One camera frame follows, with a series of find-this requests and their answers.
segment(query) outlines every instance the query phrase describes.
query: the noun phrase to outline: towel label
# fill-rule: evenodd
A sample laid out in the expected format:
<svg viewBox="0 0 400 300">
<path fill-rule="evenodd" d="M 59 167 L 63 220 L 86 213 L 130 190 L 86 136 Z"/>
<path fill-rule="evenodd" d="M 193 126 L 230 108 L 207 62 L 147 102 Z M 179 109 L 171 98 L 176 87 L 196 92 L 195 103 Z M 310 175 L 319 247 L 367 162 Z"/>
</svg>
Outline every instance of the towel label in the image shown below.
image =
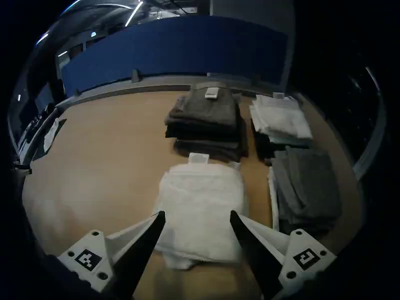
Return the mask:
<svg viewBox="0 0 400 300">
<path fill-rule="evenodd" d="M 240 162 L 236 162 L 236 161 L 230 161 L 228 163 L 228 166 L 231 167 L 232 169 L 235 169 L 237 171 L 241 170 L 241 163 Z"/>
<path fill-rule="evenodd" d="M 189 164 L 205 164 L 209 163 L 209 154 L 191 152 L 189 154 Z"/>
<path fill-rule="evenodd" d="M 273 92 L 272 93 L 272 98 L 285 99 L 285 93 L 284 92 Z"/>
</svg>

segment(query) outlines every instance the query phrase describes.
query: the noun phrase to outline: dark gray towel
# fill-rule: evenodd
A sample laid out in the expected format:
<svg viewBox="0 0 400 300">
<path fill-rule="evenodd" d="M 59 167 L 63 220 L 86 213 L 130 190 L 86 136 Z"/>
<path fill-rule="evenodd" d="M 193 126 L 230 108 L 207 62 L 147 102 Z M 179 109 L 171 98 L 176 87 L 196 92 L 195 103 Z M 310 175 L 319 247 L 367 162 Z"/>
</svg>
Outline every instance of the dark gray towel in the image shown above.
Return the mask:
<svg viewBox="0 0 400 300">
<path fill-rule="evenodd" d="M 206 99 L 207 88 L 219 87 L 217 99 Z M 180 97 L 165 119 L 165 124 L 179 122 L 207 123 L 237 127 L 236 100 L 230 89 L 221 82 L 204 82 L 192 86 L 189 95 Z"/>
<path fill-rule="evenodd" d="M 272 166 L 278 185 L 279 217 L 290 224 L 335 220 L 342 206 L 328 154 L 286 147 Z"/>
</svg>

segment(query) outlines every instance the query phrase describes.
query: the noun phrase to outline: towel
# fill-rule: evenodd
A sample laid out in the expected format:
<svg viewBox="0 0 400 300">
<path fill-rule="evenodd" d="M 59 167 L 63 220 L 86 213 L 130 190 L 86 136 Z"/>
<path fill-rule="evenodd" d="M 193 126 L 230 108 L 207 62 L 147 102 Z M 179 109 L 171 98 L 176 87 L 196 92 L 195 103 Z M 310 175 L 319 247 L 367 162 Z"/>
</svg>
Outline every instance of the towel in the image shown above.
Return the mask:
<svg viewBox="0 0 400 300">
<path fill-rule="evenodd" d="M 159 184 L 153 210 L 166 223 L 155 249 L 169 267 L 187 269 L 196 261 L 238 262 L 241 248 L 230 224 L 231 210 L 248 215 L 240 173 L 220 164 L 172 167 Z"/>
<path fill-rule="evenodd" d="M 217 99 L 206 99 L 209 87 L 219 87 Z M 204 82 L 191 87 L 189 95 L 180 97 L 165 119 L 165 124 L 177 119 L 221 125 L 236 129 L 236 100 L 230 89 L 222 82 Z"/>
<path fill-rule="evenodd" d="M 313 138 L 306 117 L 296 101 L 257 95 L 257 100 L 250 106 L 250 114 L 259 133 L 271 137 L 274 133 L 283 133 L 298 139 Z"/>
<path fill-rule="evenodd" d="M 341 200 L 328 154 L 316 149 L 286 147 L 272 159 L 277 182 L 279 218 L 290 224 L 332 222 Z"/>
</svg>

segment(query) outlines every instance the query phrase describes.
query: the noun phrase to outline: white towel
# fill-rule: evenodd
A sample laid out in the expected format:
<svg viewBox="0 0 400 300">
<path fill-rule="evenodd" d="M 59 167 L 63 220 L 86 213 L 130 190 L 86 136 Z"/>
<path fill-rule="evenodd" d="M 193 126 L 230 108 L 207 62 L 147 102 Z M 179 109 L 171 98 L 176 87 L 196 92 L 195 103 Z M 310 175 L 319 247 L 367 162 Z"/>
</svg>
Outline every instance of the white towel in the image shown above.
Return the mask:
<svg viewBox="0 0 400 300">
<path fill-rule="evenodd" d="M 269 167 L 268 173 L 269 195 L 271 197 L 271 210 L 272 210 L 272 229 L 279 231 L 279 209 L 278 209 L 278 196 L 277 196 L 277 178 L 274 174 L 273 167 Z"/>
<path fill-rule="evenodd" d="M 168 267 L 187 269 L 195 261 L 238 262 L 241 247 L 230 224 L 231 210 L 248 215 L 240 173 L 220 164 L 180 164 L 159 184 L 154 213 L 166 223 L 155 247 Z"/>
<path fill-rule="evenodd" d="M 312 139 L 313 135 L 304 113 L 296 101 L 257 95 L 250 105 L 250 114 L 257 132 L 273 136 L 274 132 L 298 139 Z"/>
<path fill-rule="evenodd" d="M 48 133 L 44 136 L 43 150 L 46 153 L 53 144 L 54 138 L 56 137 L 57 128 L 59 127 L 59 118 L 55 118 L 53 125 L 51 126 Z"/>
</svg>

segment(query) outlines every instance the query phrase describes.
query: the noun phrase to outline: blue fabric panel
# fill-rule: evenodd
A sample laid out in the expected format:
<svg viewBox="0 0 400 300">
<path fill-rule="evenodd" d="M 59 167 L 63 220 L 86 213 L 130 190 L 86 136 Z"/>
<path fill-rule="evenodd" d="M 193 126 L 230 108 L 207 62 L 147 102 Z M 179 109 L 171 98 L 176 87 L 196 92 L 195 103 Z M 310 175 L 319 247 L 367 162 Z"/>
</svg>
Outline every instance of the blue fabric panel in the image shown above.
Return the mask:
<svg viewBox="0 0 400 300">
<path fill-rule="evenodd" d="M 218 16 L 183 16 L 134 25 L 92 45 L 62 69 L 66 93 L 144 75 L 221 73 L 278 85 L 287 36 Z"/>
</svg>

